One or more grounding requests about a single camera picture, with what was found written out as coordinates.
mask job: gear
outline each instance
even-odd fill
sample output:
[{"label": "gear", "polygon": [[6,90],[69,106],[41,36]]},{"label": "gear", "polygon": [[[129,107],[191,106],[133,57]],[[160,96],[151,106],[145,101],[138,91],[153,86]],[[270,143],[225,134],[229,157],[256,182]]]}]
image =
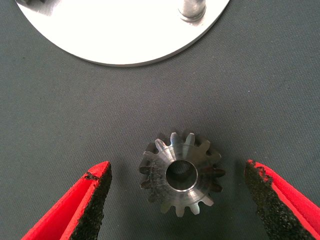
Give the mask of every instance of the gear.
[{"label": "gear", "polygon": [[199,202],[212,206],[209,192],[221,192],[215,178],[225,175],[214,167],[221,155],[210,142],[192,132],[185,135],[181,138],[173,132],[170,143],[159,138],[150,143],[139,167],[144,174],[141,188],[151,189],[149,202],[160,200],[162,213],[175,206],[178,217],[184,215],[185,207],[199,214]]}]

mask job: metal disc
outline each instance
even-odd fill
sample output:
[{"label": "metal disc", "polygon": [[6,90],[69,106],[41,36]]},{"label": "metal disc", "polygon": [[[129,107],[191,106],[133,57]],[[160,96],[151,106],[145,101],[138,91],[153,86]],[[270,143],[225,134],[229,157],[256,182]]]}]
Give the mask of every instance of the metal disc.
[{"label": "metal disc", "polygon": [[90,62],[139,66],[173,56],[198,40],[229,0],[207,0],[186,22],[176,0],[16,0],[32,25],[63,50]]}]

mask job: metal pin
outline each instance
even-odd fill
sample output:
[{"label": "metal pin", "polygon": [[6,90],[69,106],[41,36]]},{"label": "metal pin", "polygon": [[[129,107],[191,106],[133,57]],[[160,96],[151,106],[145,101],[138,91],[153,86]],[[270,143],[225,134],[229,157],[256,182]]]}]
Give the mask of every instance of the metal pin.
[{"label": "metal pin", "polygon": [[189,23],[196,22],[206,12],[206,0],[179,0],[181,18]]}]

